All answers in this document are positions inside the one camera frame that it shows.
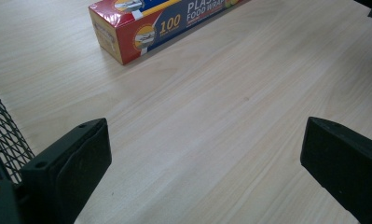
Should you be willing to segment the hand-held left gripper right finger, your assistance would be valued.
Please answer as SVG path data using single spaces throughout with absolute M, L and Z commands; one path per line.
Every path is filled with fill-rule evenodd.
M 310 117 L 300 162 L 360 224 L 372 224 L 372 140 L 334 121 Z

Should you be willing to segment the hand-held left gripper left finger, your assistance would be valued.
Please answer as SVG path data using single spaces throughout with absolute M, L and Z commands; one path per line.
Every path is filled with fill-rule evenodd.
M 21 168 L 27 224 L 74 224 L 112 162 L 106 119 L 76 126 Z

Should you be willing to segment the red and blue food wrap box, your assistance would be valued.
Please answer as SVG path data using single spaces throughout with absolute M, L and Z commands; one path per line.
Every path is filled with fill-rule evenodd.
M 245 0 L 100 0 L 89 6 L 100 46 L 126 64 Z

